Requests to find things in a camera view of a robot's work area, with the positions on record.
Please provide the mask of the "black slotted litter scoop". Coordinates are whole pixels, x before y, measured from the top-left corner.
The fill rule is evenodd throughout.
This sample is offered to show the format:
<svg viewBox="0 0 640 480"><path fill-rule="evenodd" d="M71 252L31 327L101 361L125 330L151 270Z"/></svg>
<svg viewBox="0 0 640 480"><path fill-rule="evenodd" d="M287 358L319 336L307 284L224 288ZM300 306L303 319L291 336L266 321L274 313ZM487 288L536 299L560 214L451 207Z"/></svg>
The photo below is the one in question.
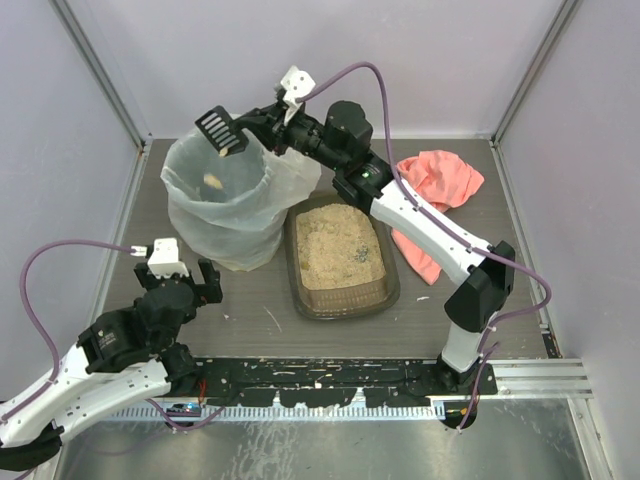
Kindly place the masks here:
<svg viewBox="0 0 640 480"><path fill-rule="evenodd" d="M202 114L194 124L220 156L242 153L249 145L247 136L233 125L232 117L221 105Z"/></svg>

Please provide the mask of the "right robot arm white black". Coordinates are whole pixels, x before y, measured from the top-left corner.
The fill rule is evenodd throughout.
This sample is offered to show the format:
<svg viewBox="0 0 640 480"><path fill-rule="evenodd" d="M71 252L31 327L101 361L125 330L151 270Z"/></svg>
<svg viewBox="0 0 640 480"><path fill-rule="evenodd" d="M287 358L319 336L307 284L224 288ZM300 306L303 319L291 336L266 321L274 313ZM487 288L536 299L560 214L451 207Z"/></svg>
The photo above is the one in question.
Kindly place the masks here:
<svg viewBox="0 0 640 480"><path fill-rule="evenodd" d="M339 196L407 237L434 259L456 290L444 310L451 322L437 365L453 390L470 382L480 363L480 344L488 324L513 289L514 248L495 246L469 234L392 173L371 148L373 127L362 107L351 101L332 104L323 122L304 111L286 116L283 102L255 108L234 119L232 129L249 131L269 151L293 149L331 169Z"/></svg>

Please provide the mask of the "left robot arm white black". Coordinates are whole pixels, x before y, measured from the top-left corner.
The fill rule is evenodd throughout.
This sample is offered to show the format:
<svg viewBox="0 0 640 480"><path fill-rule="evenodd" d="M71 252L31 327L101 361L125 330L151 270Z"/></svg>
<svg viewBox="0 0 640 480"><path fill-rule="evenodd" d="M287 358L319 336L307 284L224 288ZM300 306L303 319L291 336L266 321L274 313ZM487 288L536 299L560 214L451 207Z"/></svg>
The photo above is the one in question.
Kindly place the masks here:
<svg viewBox="0 0 640 480"><path fill-rule="evenodd" d="M206 259L203 283L174 273L157 278L143 264L145 293L132 305L101 314L37 381L1 405L1 467L24 472L56 456L99 420L164 394L189 393L200 377L181 327L223 298L220 274Z"/></svg>

